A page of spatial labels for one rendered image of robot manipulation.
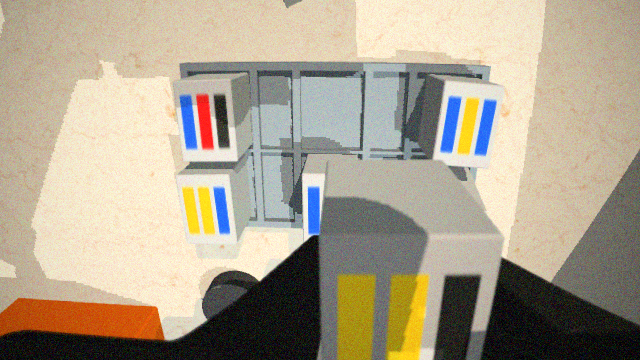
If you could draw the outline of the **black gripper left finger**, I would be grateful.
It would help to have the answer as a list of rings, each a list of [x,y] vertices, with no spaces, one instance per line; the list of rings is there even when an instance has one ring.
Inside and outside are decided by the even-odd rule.
[[[317,360],[319,235],[237,301],[175,340],[21,330],[0,336],[0,360]]]

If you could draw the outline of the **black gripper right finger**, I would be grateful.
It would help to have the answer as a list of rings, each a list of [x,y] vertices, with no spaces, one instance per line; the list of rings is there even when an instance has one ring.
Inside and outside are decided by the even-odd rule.
[[[640,360],[640,325],[502,256],[480,360]]]

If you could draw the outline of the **grey cylinder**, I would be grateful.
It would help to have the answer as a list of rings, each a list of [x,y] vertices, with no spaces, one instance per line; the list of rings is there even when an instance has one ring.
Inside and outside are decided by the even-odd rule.
[[[255,286],[259,280],[243,271],[226,271],[218,274],[202,301],[202,310],[208,320]]]

